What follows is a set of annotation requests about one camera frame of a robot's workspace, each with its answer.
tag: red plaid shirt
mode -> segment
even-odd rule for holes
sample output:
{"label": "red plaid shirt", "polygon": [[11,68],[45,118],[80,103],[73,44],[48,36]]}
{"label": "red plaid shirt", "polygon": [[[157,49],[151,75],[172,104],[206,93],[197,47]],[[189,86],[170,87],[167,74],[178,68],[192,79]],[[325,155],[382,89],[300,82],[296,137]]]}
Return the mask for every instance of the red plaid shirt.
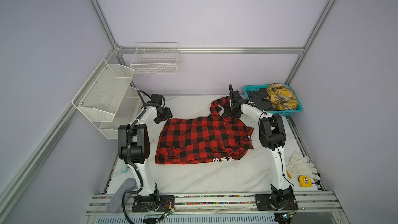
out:
{"label": "red plaid shirt", "polygon": [[211,115],[195,119],[167,120],[160,133],[157,164],[192,164],[239,160],[253,149],[247,127],[239,118],[219,116],[220,107],[229,107],[229,97],[211,103]]}

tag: white mesh wall shelf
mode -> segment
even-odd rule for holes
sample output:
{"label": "white mesh wall shelf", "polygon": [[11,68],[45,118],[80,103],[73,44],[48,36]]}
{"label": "white mesh wall shelf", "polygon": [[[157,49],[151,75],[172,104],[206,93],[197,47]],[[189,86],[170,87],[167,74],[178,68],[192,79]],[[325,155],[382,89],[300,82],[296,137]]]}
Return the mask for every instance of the white mesh wall shelf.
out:
{"label": "white mesh wall shelf", "polygon": [[177,42],[137,42],[130,62],[135,75],[176,75],[180,66]]}
{"label": "white mesh wall shelf", "polygon": [[136,88],[130,87],[134,69],[108,64],[81,96],[83,88],[73,98],[72,104],[99,129],[107,139],[117,139],[121,124],[128,124],[136,117],[141,101]]}

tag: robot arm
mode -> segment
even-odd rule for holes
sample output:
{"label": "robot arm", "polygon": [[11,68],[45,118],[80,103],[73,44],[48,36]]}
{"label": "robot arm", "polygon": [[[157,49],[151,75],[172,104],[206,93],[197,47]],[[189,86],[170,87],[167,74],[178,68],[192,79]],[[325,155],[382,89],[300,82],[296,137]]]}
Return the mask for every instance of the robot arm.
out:
{"label": "robot arm", "polygon": [[286,166],[284,159],[284,146],[286,141],[285,128],[280,115],[272,115],[260,110],[248,99],[243,99],[239,91],[230,90],[230,108],[226,114],[240,117],[242,113],[258,121],[259,140],[267,148],[267,155],[272,168],[271,196],[269,204],[275,210],[284,209],[294,201],[294,190],[286,179]]}
{"label": "robot arm", "polygon": [[173,117],[170,108],[161,106],[162,99],[164,101],[164,97],[159,94],[152,94],[151,100],[147,103],[142,99],[144,108],[138,117],[127,125],[121,125],[118,130],[119,158],[133,171],[138,172],[141,184],[138,190],[141,196],[157,192],[147,161],[150,153],[147,124],[152,121],[159,124]]}

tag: white table surface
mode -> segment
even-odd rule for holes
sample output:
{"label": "white table surface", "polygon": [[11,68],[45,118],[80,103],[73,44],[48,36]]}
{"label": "white table surface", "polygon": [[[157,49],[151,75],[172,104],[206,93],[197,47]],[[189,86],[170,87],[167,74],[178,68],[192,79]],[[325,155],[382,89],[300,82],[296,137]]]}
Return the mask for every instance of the white table surface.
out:
{"label": "white table surface", "polygon": [[[170,107],[174,118],[191,119],[210,115],[210,104],[223,95],[202,96],[167,96],[166,106]],[[155,154],[159,134],[165,122],[147,125],[151,144],[148,158],[152,177],[161,193],[212,193],[212,192],[256,192],[271,190],[271,167],[268,161],[266,148],[258,139],[258,123],[245,114],[240,118],[246,126],[254,127],[252,144],[254,150],[248,150],[240,160],[199,163],[190,165],[158,165],[155,164]],[[285,162],[289,163],[294,151],[301,154],[293,132],[283,117],[286,131]],[[129,177],[136,178],[135,172],[127,169],[121,172],[124,162],[118,160],[108,187],[108,194],[114,194],[122,183]],[[312,187],[300,187],[297,177],[290,180],[295,191],[317,191],[315,184]]]}

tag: white work glove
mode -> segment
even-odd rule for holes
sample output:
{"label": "white work glove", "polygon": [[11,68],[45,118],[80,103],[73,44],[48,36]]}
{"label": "white work glove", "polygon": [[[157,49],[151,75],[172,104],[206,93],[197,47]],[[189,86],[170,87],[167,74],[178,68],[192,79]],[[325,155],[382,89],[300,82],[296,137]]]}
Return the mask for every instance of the white work glove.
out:
{"label": "white work glove", "polygon": [[286,166],[286,170],[289,174],[294,176],[305,175],[309,178],[314,178],[321,180],[321,178],[316,174],[318,170],[315,168],[314,163],[309,163],[309,158],[307,156],[302,157],[298,152],[294,152],[290,158],[289,165]]}

